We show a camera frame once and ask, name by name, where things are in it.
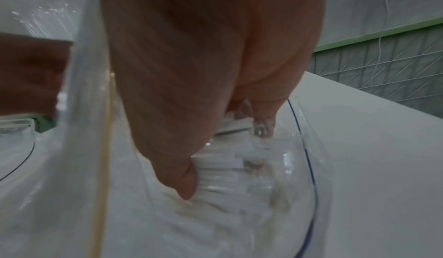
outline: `clear plastic wrap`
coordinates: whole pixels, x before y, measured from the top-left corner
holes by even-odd
[[[183,201],[137,156],[100,16],[90,0],[48,161],[0,199],[21,203],[1,226],[1,256],[320,258],[332,173],[300,107],[272,138],[247,104],[227,114],[192,157],[198,190]]]

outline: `white tabletop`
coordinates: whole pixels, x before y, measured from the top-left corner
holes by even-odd
[[[443,120],[311,73],[295,94],[335,165],[324,257],[442,257]]]

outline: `hand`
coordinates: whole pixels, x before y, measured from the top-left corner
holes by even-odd
[[[101,0],[132,136],[157,178],[190,198],[190,156],[229,108],[275,119],[300,81],[325,0]]]
[[[0,115],[53,115],[70,45],[0,34]]]

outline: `blue rim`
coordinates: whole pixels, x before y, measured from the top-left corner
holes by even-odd
[[[305,141],[303,139],[303,134],[301,132],[301,128],[300,128],[300,124],[299,124],[299,120],[297,119],[297,115],[295,115],[295,111],[294,111],[294,108],[292,107],[292,104],[291,104],[290,100],[287,100],[287,102],[289,103],[289,107],[291,108],[292,114],[294,115],[295,123],[297,123],[297,127],[299,129],[300,135],[302,136],[303,148],[305,149],[305,156],[306,156],[306,160],[308,162],[309,172],[311,173],[311,179],[312,179],[312,183],[314,185],[314,191],[315,191],[315,212],[314,212],[314,217],[311,220],[311,223],[309,224],[309,229],[308,229],[308,232],[306,233],[305,241],[303,242],[303,245],[302,245],[301,249],[299,250],[299,252],[297,253],[297,255],[295,255],[295,257],[294,257],[294,258],[302,258],[303,255],[305,254],[308,246],[310,245],[311,240],[312,240],[312,233],[313,233],[313,229],[314,229],[315,214],[317,212],[317,207],[318,207],[318,193],[317,193],[317,187],[315,185],[315,177],[314,177],[314,172],[312,170],[311,160],[309,159],[309,153],[308,153],[308,150],[306,149]]]

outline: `wire mesh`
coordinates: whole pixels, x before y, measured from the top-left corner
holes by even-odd
[[[307,70],[443,118],[443,25],[317,52]]]

